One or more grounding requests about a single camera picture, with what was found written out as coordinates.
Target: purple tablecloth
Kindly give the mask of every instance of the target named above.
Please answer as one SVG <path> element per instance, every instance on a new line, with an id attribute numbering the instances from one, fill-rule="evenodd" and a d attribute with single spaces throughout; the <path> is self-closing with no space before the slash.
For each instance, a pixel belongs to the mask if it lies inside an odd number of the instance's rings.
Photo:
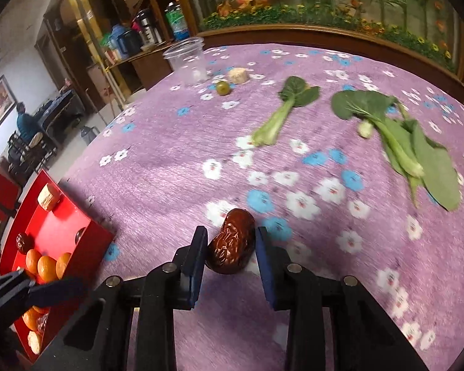
<path id="1" fill-rule="evenodd" d="M 162 80 L 61 182 L 117 230 L 100 281 L 146 275 L 189 244 L 197 225 L 212 238 L 228 210 L 245 208 L 293 261 L 325 277 L 358 277 L 429 369 L 447 369 L 464 347 L 464 107 L 404 70 L 334 51 L 266 44 L 204 57 L 206 83 Z M 234 66 L 250 80 L 221 97 L 214 83 Z M 319 85 L 320 99 L 294 109 L 275 146 L 251 149 L 248 136 L 280 105 L 290 75 Z M 357 120 L 332 113 L 330 98 L 343 89 L 397 96 L 449 148 L 463 184 L 457 211 L 421 187 L 414 208 L 380 137 L 362 139 Z M 206 269 L 196 309 L 174 318 L 179 370 L 283 367 L 287 314 L 269 309 L 255 258 L 237 275 Z"/>

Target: aquarium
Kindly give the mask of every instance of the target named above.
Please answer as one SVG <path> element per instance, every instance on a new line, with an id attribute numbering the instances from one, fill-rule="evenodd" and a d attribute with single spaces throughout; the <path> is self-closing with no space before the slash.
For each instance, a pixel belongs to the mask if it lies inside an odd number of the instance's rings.
<path id="1" fill-rule="evenodd" d="M 201 31 L 301 23 L 382 38 L 451 71 L 458 59 L 460 20 L 447 0 L 191 0 L 191 4 Z"/>

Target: red box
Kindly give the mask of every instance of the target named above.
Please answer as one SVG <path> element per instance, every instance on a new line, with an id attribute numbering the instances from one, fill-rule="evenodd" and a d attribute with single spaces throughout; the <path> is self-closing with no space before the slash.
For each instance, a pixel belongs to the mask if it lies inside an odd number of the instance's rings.
<path id="1" fill-rule="evenodd" d="M 47 183 L 55 186 L 62 194 L 60 201 L 50 212 L 45 211 L 37 201 L 40 191 Z M 81 228 L 85 229 L 76 245 L 75 235 Z M 20 232 L 33 237 L 35 249 L 42 255 L 57 260 L 65 252 L 72 253 L 64 277 L 80 277 L 87 287 L 94 281 L 98 266 L 113 239 L 112 233 L 79 209 L 43 170 L 38 174 L 17 211 L 0 258 L 1 275 L 15 271 L 17 267 L 26 267 L 26 256 L 17 251 L 15 244 Z M 39 276 L 36 280 L 39 284 L 44 283 Z M 84 297 L 79 297 L 50 309 L 41 350 L 57 335 L 83 299 Z M 14 322 L 14 326 L 22 346 L 34 362 L 38 356 L 28 345 L 29 328 L 22 317 Z"/>

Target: plastic bottle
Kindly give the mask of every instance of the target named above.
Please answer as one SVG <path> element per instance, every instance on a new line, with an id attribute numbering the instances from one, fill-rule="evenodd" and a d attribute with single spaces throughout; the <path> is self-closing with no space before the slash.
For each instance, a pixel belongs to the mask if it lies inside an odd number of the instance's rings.
<path id="1" fill-rule="evenodd" d="M 165 15 L 172 27 L 174 37 L 177 41 L 181 41 L 182 39 L 189 37 L 189 29 L 187 29 L 186 20 L 179 3 L 170 3 L 167 5 Z"/>

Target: green fruit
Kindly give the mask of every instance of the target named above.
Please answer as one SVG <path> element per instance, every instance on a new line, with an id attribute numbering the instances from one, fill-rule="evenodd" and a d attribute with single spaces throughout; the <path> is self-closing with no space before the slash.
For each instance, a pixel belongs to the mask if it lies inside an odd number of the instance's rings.
<path id="1" fill-rule="evenodd" d="M 217 93 L 220 96 L 225 96 L 225 95 L 228 95 L 230 93 L 230 85 L 226 81 L 218 82 L 217 85 L 216 85 L 216 89 L 217 89 Z"/>

